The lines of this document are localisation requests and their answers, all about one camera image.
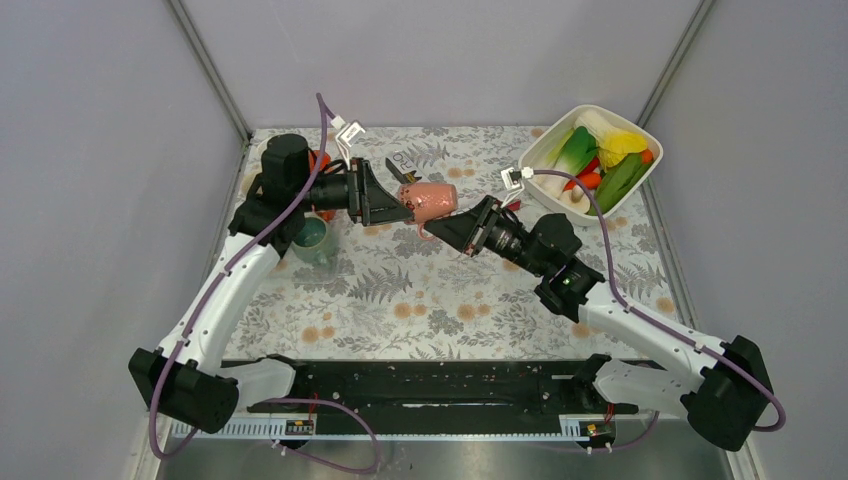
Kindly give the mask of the green ceramic mug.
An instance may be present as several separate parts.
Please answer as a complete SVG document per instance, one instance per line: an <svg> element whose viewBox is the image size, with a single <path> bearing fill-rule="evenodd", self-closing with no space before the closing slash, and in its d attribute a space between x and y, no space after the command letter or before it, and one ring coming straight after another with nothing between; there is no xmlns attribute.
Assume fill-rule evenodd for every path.
<svg viewBox="0 0 848 480"><path fill-rule="evenodd" d="M337 237L331 226L317 216L305 218L303 228L291 243L295 256L311 265L329 265L337 248Z"/></svg>

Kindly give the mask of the orange enamel mug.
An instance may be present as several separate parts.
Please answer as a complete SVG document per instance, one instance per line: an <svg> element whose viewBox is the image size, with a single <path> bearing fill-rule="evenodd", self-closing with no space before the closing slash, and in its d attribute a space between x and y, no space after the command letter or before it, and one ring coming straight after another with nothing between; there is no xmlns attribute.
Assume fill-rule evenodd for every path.
<svg viewBox="0 0 848 480"><path fill-rule="evenodd" d="M320 166L320 173L327 174L330 171L329 164L331 163L331 161L332 157L329 154L322 154L320 150L312 150L310 152L309 171L313 172L316 170L317 166Z"/></svg>

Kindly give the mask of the brown pink dotted mug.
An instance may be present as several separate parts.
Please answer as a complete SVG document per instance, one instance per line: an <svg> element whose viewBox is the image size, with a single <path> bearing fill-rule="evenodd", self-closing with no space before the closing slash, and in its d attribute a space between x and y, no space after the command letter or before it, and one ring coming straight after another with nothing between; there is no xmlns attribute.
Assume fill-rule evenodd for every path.
<svg viewBox="0 0 848 480"><path fill-rule="evenodd" d="M406 224L418 226L418 237L425 241L434 240L426 236L423 225L430 220L446 217L458 208L457 189L452 184L416 182L401 185L397 199L413 213L413 219Z"/></svg>

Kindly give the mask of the small orange cup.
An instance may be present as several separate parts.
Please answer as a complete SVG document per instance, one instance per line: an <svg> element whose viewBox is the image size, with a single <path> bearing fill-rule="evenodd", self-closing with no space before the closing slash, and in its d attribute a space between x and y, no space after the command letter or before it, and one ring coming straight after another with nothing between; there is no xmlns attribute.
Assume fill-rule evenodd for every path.
<svg viewBox="0 0 848 480"><path fill-rule="evenodd" d="M336 211L335 210L316 211L315 214L318 217L322 218L325 222L331 222L336 216Z"/></svg>

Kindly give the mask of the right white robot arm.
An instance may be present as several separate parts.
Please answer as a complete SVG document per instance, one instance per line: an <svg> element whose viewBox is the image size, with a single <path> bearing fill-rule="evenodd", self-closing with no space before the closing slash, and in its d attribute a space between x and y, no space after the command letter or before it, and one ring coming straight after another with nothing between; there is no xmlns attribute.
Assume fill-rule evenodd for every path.
<svg viewBox="0 0 848 480"><path fill-rule="evenodd" d="M563 214L542 216L526 230L492 197L463 213L430 220L424 230L474 256L487 249L540 278L534 292L553 314L602 330L647 354L655 367L628 367L600 354L573 386L575 402L597 412L630 404L685 419L712 445L736 452L758 430L775 395L759 346L655 319L626 299L611 278L585 265L582 243Z"/></svg>

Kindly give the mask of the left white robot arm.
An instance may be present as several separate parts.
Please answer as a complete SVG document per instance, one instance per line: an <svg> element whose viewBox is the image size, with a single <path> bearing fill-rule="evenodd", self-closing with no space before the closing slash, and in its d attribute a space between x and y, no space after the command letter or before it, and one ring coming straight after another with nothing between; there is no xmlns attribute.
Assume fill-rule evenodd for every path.
<svg viewBox="0 0 848 480"><path fill-rule="evenodd" d="M184 316L151 350L137 349L130 375L153 414L216 433L233 413L274 399L296 411L310 385L282 360L222 365L226 345L248 303L303 230L308 214L340 210L363 226L407 222L413 213L377 181L368 161L321 171L317 154L297 134L269 138L261 171L228 227L212 273Z"/></svg>

